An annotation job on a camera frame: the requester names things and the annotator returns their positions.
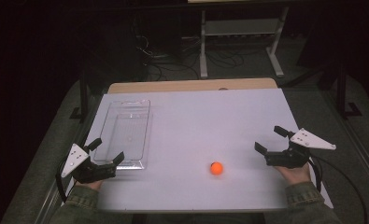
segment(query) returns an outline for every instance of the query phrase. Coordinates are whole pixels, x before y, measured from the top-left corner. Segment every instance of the sleeve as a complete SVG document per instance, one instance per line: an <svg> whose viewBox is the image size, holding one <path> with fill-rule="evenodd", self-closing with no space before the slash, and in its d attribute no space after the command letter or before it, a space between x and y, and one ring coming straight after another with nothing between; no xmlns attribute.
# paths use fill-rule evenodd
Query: sleeve
<svg viewBox="0 0 369 224"><path fill-rule="evenodd" d="M50 223L97 223L97 199L99 192L75 186L65 205L53 215Z"/></svg>
<svg viewBox="0 0 369 224"><path fill-rule="evenodd" d="M286 188L291 223L342 223L312 182Z"/></svg>

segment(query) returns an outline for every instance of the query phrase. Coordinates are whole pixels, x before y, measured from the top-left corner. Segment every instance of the hand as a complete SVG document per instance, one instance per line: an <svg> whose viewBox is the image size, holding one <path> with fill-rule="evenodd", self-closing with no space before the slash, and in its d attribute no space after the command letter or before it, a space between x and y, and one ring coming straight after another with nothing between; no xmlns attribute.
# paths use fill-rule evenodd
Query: hand
<svg viewBox="0 0 369 224"><path fill-rule="evenodd" d="M275 168L283 175L289 185L295 185L303 182L310 182L309 163L306 163L301 168L289 169L282 166L275 166Z"/></svg>
<svg viewBox="0 0 369 224"><path fill-rule="evenodd" d="M98 180L98 181L95 181L89 184L81 184L77 181L76 186L83 186L83 187L87 187L87 188L99 191L99 189L102 187L102 184L103 184L103 180Z"/></svg>

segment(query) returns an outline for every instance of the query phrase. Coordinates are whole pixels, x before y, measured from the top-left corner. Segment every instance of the table surface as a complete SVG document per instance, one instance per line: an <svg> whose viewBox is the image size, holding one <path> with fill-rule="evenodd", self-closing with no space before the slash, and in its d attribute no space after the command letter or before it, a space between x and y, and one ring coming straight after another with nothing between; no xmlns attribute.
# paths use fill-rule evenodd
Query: table surface
<svg viewBox="0 0 369 224"><path fill-rule="evenodd" d="M111 86L99 106L87 144L100 136L111 102L147 99L151 104L148 164L145 170L117 171L117 177L105 181L98 207L140 213L285 208L284 179L254 150L255 141L275 151L287 148L288 139L273 132L275 125L298 131L282 90L276 84L270 86L271 80ZM262 82L269 83L266 89L255 84ZM250 90L244 90L244 83ZM177 91L186 86L191 90ZM209 172L213 161L224 164L222 175ZM325 188L322 195L332 206Z"/></svg>

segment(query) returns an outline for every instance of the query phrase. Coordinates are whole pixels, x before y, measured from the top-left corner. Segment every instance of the orange ball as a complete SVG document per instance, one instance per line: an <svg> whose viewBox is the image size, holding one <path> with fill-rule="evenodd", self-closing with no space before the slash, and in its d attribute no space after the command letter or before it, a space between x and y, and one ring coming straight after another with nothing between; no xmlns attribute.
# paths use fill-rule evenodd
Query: orange ball
<svg viewBox="0 0 369 224"><path fill-rule="evenodd" d="M220 175L223 170L224 170L224 167L218 161L215 161L215 162L211 163L211 165L210 165L210 172L213 175Z"/></svg>

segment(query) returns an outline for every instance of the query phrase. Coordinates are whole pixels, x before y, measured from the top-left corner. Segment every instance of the transparent box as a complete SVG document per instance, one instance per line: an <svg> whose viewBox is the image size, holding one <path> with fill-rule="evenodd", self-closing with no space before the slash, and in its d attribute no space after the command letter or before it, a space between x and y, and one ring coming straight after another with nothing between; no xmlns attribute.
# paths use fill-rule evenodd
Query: transparent box
<svg viewBox="0 0 369 224"><path fill-rule="evenodd" d="M149 100L111 103L100 136L103 144L96 149L94 160L109 163L123 151L125 159L117 170L145 169L149 123Z"/></svg>

